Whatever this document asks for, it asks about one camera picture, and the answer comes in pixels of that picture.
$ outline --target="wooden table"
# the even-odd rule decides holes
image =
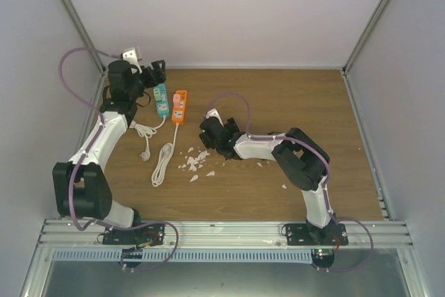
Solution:
[[[175,153],[165,181],[154,188],[152,172],[159,150],[172,143],[175,126],[168,120],[150,141],[152,157],[139,154],[145,140],[129,129],[120,139],[106,167],[113,197],[137,208],[144,219],[165,220],[304,220],[302,194],[275,162],[249,159],[225,161],[213,150],[197,172],[178,168],[185,156],[205,150],[198,137],[201,117],[218,94],[234,90],[252,107],[250,131],[266,134],[301,128],[331,158],[330,199],[338,217],[382,220],[375,186],[339,71],[334,70],[168,70],[166,85],[171,101],[176,89],[188,91],[184,126],[180,126]],[[216,104],[224,120],[234,117],[245,130],[246,107],[237,97]],[[160,119],[152,102],[139,108],[135,121],[156,126]],[[198,179],[190,182],[193,175]]]

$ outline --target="white wall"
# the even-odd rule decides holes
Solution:
[[[0,6],[0,294],[18,296],[43,219],[56,215],[51,170],[72,155],[86,116],[57,77],[58,59],[82,43],[59,0]],[[69,82],[91,96],[97,68],[72,58]]]
[[[350,72],[394,218],[445,291],[444,0],[393,0]]]
[[[379,0],[72,0],[101,48],[177,67],[341,67]]]

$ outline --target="coiled white cable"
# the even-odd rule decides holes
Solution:
[[[173,144],[165,144],[159,152],[158,165],[154,169],[152,174],[152,185],[157,187],[164,182],[165,170],[167,169],[168,162],[173,156],[176,144],[176,135],[178,132],[179,123],[176,124],[175,134],[173,136]]]
[[[150,147],[148,145],[148,140],[153,137],[158,131],[160,127],[165,123],[166,116],[163,117],[162,122],[157,127],[148,127],[147,125],[140,125],[134,121],[131,122],[130,128],[135,129],[138,132],[139,137],[145,138],[145,151],[140,154],[140,157],[143,161],[147,161],[150,159]]]

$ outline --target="robotic arm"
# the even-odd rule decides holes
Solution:
[[[299,128],[292,128],[285,134],[262,136],[263,140],[253,140],[239,130],[233,118],[223,124],[217,110],[211,109],[201,123],[201,141],[207,148],[216,149],[226,159],[267,159],[276,161],[294,186],[301,189],[307,209],[307,229],[315,243],[332,241],[330,214],[334,214],[330,204],[328,208],[323,185],[327,177],[321,160],[305,147],[283,141],[275,137],[290,137],[302,141],[314,148],[329,162],[329,156]]]
[[[78,217],[91,217],[120,227],[131,227],[139,221],[135,209],[124,207],[113,200],[104,171],[119,138],[128,129],[138,105],[136,100],[147,88],[165,81],[165,61],[156,61],[152,67],[138,63],[135,49],[122,54],[122,59],[108,66],[110,99],[105,99],[99,110],[104,117],[98,118],[94,129],[81,149],[67,163],[57,163],[53,168],[57,210],[69,216],[68,188],[75,165],[86,154],[75,177],[73,203]]]

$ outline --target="purple cable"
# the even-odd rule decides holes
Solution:
[[[97,138],[99,137],[99,135],[102,133],[102,130],[104,128],[104,123],[105,123],[105,119],[104,119],[104,115],[100,112],[100,110],[93,104],[91,104],[90,102],[86,101],[84,98],[82,98],[80,95],[78,95],[77,93],[75,93],[67,84],[65,78],[63,77],[63,63],[65,62],[66,58],[78,51],[96,51],[98,54],[101,54],[103,56],[106,57],[110,57],[110,58],[116,58],[116,59],[120,59],[120,56],[118,55],[113,55],[113,54],[107,54],[106,52],[100,51],[100,50],[96,50],[93,48],[88,48],[88,47],[79,47],[79,48],[74,48],[71,49],[69,51],[67,51],[62,58],[60,59],[60,62],[58,64],[58,75],[60,78],[60,81],[62,82],[63,87],[70,92],[76,99],[78,99],[80,102],[82,102],[83,104],[85,104],[86,106],[88,106],[89,108],[91,108],[92,110],[94,110],[100,118],[101,124],[99,126],[99,129],[96,131],[95,135],[92,137],[92,140],[87,144],[86,148],[85,148],[85,152],[81,155],[81,157],[79,158],[79,160],[77,161],[76,165],[74,166],[74,169],[71,173],[71,177],[70,177],[70,182],[69,182],[69,186],[68,186],[68,205],[70,207],[70,216],[72,219],[72,222],[74,223],[74,226],[77,227],[77,229],[79,231],[85,231],[87,229],[88,226],[90,226],[93,223],[96,223],[98,225],[101,225],[103,227],[107,227],[107,228],[113,228],[115,230],[122,230],[122,231],[132,231],[132,230],[137,230],[143,227],[147,227],[149,225],[153,225],[153,224],[165,224],[170,226],[174,231],[175,231],[175,235],[176,235],[176,241],[175,241],[175,246],[173,247],[172,252],[170,253],[170,255],[163,260],[162,262],[158,263],[156,266],[153,267],[149,267],[149,268],[142,268],[143,270],[150,270],[153,268],[157,268],[162,266],[163,264],[165,264],[166,262],[168,262],[168,260],[170,260],[173,255],[176,253],[176,249],[178,247],[178,243],[179,243],[179,232],[178,229],[169,222],[165,222],[165,221],[154,221],[154,222],[148,222],[148,223],[143,223],[141,225],[138,226],[132,226],[132,227],[119,227],[119,226],[113,226],[111,224],[105,223],[105,222],[101,222],[95,219],[91,219],[89,220],[84,226],[81,226],[79,224],[79,221],[77,220],[76,217],[76,212],[74,210],[74,201],[73,201],[73,197],[74,197],[74,180],[76,178],[76,174],[79,171],[79,168],[83,162],[83,160],[87,157],[88,152],[90,151],[91,147],[94,145],[95,141],[97,140]]]
[[[325,181],[323,182],[323,185],[322,185],[323,186],[323,197],[325,199],[326,211],[329,213],[330,218],[332,219],[332,221],[335,224],[339,224],[342,221],[351,221],[351,222],[357,223],[358,225],[363,227],[363,229],[365,230],[366,234],[369,237],[369,243],[371,244],[368,257],[363,262],[361,262],[360,264],[357,264],[357,265],[352,266],[350,268],[332,269],[332,270],[329,270],[329,271],[332,271],[332,272],[346,272],[346,271],[351,271],[351,270],[360,268],[363,265],[365,265],[372,258],[372,255],[373,255],[373,251],[374,251],[374,240],[373,240],[373,237],[371,236],[371,233],[369,232],[368,228],[362,222],[360,222],[359,220],[357,220],[355,218],[342,218],[340,220],[337,220],[335,218],[335,216],[330,212],[330,201],[329,201],[329,197],[327,195],[327,182],[331,178],[332,171],[331,171],[331,167],[329,166],[329,163],[326,161],[326,159],[323,157],[323,155],[321,155],[312,146],[306,144],[305,142],[299,141],[298,139],[292,138],[292,137],[287,137],[287,136],[255,136],[255,135],[252,135],[249,132],[250,115],[251,115],[251,113],[250,113],[250,104],[249,104],[249,101],[242,94],[240,94],[238,92],[229,91],[229,92],[225,92],[225,93],[219,94],[210,103],[209,107],[207,108],[206,114],[213,108],[213,105],[216,103],[216,101],[218,99],[220,99],[221,97],[224,97],[225,95],[236,95],[237,97],[240,97],[245,102],[245,105],[248,108],[248,123],[247,123],[247,125],[245,127],[245,129],[246,129],[245,130],[245,134],[248,135],[249,139],[252,139],[254,141],[276,141],[276,140],[291,141],[293,143],[296,143],[296,144],[299,144],[299,145],[305,147],[310,152],[312,152],[317,158],[319,158],[321,160],[321,162],[323,163],[323,165],[325,166],[325,169],[326,169],[326,179],[325,179]],[[314,268],[319,269],[319,267],[317,267],[314,263],[312,263],[312,266]]]

